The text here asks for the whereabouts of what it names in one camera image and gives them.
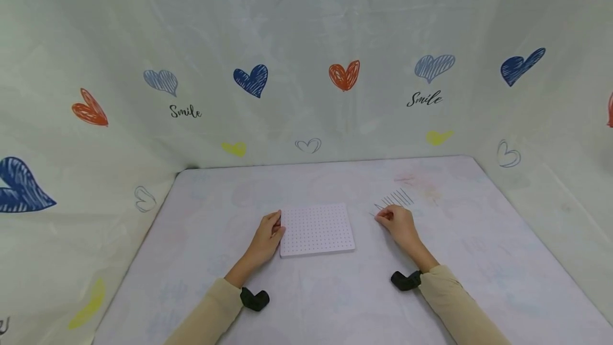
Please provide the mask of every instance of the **white pegboard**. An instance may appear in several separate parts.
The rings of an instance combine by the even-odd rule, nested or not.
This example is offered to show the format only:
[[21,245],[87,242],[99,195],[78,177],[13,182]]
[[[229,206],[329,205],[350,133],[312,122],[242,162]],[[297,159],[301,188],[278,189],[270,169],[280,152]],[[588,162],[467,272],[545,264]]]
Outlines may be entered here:
[[283,209],[281,224],[286,227],[281,257],[355,249],[347,206],[343,203]]

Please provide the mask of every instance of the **heart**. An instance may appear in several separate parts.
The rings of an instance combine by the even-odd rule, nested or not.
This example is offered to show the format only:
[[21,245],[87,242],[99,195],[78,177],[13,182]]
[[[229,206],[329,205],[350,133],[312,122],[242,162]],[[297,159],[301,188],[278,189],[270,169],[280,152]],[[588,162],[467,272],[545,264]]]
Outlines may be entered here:
[[343,92],[351,90],[358,81],[358,74],[360,73],[360,60],[354,60],[347,66],[347,71],[344,70],[340,64],[332,64],[328,69],[328,75],[332,83]]
[[237,155],[239,157],[244,156],[247,152],[247,145],[242,142],[236,143],[234,145],[229,143],[221,143],[221,147],[229,154]]
[[[521,161],[521,154],[519,153],[519,151],[517,150],[509,151],[509,144],[507,144],[507,140],[505,139],[500,140],[497,155],[498,155],[499,165],[500,167],[503,167],[503,168],[515,167]],[[513,155],[512,160],[510,160],[511,157],[507,157],[507,155]]]
[[96,126],[108,126],[109,120],[92,94],[85,88],[81,88],[81,96],[83,96],[87,105],[83,103],[74,103],[72,105],[72,112],[77,115],[77,118]]
[[524,61],[521,56],[513,56],[504,61],[500,66],[500,73],[509,87],[512,87],[517,79],[521,75],[525,74],[533,65],[535,65],[545,54],[544,48],[539,48],[535,52],[532,52],[530,56]]
[[609,122],[607,123],[607,126],[613,128],[613,94],[611,94],[611,97],[609,98]]
[[155,197],[142,185],[136,187],[134,190],[134,197],[136,197],[136,200],[138,200],[134,205],[136,206],[136,209],[142,213],[151,211],[153,208],[155,208],[155,205],[158,204],[155,201]]
[[251,75],[239,68],[234,70],[234,81],[241,86],[247,93],[257,98],[262,96],[262,91],[268,80],[268,68],[263,64],[258,64],[251,70]]
[[170,95],[177,97],[179,81],[172,72],[161,70],[158,73],[153,70],[147,70],[143,73],[143,78],[145,78],[145,82],[149,84],[149,87],[156,88],[158,91],[168,92]]
[[431,143],[433,146],[443,144],[448,138],[453,135],[453,131],[447,131],[444,134],[439,134],[437,131],[428,131],[425,134],[425,139],[428,143]]
[[10,320],[11,320],[10,316],[6,318],[6,325],[4,325],[5,320],[0,320],[0,336],[2,336],[4,333],[6,333],[9,330]]
[[0,212],[42,211],[57,203],[36,183],[28,165],[16,157],[0,160],[0,179],[9,187],[0,187]]
[[101,278],[96,280],[96,283],[92,287],[92,292],[89,295],[88,304],[83,307],[68,323],[68,329],[76,329],[89,322],[96,313],[102,308],[104,304],[104,297],[106,296],[106,287],[104,281]]
[[[314,145],[313,145],[313,147],[312,147],[312,148],[309,150],[308,146],[309,146],[311,143],[315,143],[315,144],[314,144]],[[320,140],[320,139],[318,139],[318,138],[313,138],[313,139],[310,139],[310,140],[308,141],[308,143],[305,143],[305,142],[303,142],[302,140],[297,140],[295,144],[296,144],[296,147],[298,147],[298,149],[299,149],[300,151],[302,151],[302,152],[306,152],[306,153],[315,153],[315,152],[317,152],[317,151],[319,150],[319,147],[321,147],[321,140]]]
[[426,79],[430,84],[436,76],[451,69],[453,64],[455,64],[455,56],[453,55],[440,55],[436,59],[432,55],[425,55],[415,65],[415,75]]

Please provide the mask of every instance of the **dark blue heart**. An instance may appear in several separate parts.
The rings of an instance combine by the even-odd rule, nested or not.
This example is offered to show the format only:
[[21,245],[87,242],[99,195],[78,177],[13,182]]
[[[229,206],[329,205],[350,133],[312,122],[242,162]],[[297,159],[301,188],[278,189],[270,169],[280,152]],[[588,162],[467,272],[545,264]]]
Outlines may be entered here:
[[9,187],[0,187],[0,213],[42,211],[57,203],[36,184],[28,166],[16,157],[0,160],[0,179]]
[[512,87],[517,79],[532,68],[532,66],[535,65],[544,54],[545,49],[539,48],[535,52],[532,52],[532,55],[528,56],[525,61],[521,56],[513,56],[506,59],[504,63],[502,63],[502,66],[500,66],[502,78],[505,82],[507,82],[507,84],[509,84],[509,87]]
[[254,95],[257,98],[262,96],[262,90],[268,80],[268,68],[263,64],[258,64],[251,70],[251,75],[241,69],[234,70],[234,81],[241,86],[241,88],[247,91],[249,94]]

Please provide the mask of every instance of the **backdrop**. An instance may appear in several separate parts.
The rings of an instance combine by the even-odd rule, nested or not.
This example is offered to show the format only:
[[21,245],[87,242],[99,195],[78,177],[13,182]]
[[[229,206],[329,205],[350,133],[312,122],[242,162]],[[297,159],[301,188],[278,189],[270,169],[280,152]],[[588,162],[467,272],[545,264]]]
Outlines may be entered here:
[[612,1],[0,0],[1,344],[89,344],[185,168],[451,154],[612,321]]

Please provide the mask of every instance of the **right hand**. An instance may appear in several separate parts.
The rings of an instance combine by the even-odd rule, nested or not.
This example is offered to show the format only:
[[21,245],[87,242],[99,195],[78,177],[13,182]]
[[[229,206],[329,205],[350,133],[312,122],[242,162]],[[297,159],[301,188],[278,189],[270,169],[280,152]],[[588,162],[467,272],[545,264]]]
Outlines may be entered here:
[[400,205],[388,205],[377,213],[375,220],[387,228],[396,244],[406,252],[421,245],[411,211]]

